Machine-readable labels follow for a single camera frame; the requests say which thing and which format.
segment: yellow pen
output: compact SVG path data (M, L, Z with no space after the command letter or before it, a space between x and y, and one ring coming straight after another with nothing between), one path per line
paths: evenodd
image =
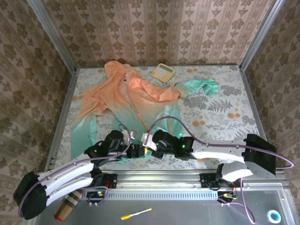
M148 211L151 211L151 210L152 210L152 208L149 208L149 209L147 209L147 210L140 211L140 212L137 212L137 213L134 213L134 214L125 215L125 216L122 216L122 217L121 217L121 220L129 219L130 217L133 217L133 216L136 216L136 215L139 215L139 214L141 214L141 213L148 212Z

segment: calculator display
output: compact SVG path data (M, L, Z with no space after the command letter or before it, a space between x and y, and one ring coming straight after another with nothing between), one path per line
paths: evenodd
M170 73L173 72L173 70L169 69L168 67L165 67L164 65L159 65L159 67L166 70L166 71L168 71L168 72L170 72Z

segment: clothing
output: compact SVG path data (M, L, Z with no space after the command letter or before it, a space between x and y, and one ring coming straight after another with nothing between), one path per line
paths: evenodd
M106 63L105 72L107 75L105 82L96 84L83 93L78 118L91 114L101 116L105 114L106 109L110 109L115 115L113 129L118 129L118 125L123 123L130 130L137 131L138 141L157 119L167 115L181 119L176 101L178 97L185 98L202 87L207 96L218 92L218 85L212 79L188 80L168 89L157 87L142 79L141 75L128 64L122 65L117 61ZM93 134L94 131L88 131L91 127L93 126L85 126L84 132L83 129L76 127L76 132L72 132L72 140L78 141L82 135ZM162 120L154 128L153 133L159 129L176 137L183 135L182 126L177 121ZM85 150L81 149L78 154L80 150L75 148L76 145L72 144L72 153L74 152L72 157Z

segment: wallpaper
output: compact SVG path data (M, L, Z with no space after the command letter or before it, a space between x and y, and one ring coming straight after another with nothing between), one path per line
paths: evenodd
M238 64L270 0L42 0L77 67Z
M285 1L246 75L268 141L295 162L285 174L300 212L300 0Z
M0 224L20 224L12 195L44 170L70 74L26 1L0 1Z

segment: floral tablecloth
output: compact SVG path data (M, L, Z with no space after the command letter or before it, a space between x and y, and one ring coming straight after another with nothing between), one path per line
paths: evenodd
M182 121L196 137L206 140L233 140L245 138L248 133L258 134L238 66L174 66L176 73L168 83L162 83L151 76L155 68L135 67L143 78L164 88L190 79L211 78L218 83L219 93L211 97L205 96L203 90L200 90L185 99L178 100ZM103 68L80 69L56 166L71 160L72 122L80 112L82 93L92 85L105 80ZM110 132L113 118L111 111L97 118L97 140L104 140ZM170 155L164 155L163 159L146 156L135 160L110 162L101 169L216 169L220 162L224 161L218 159L181 161Z

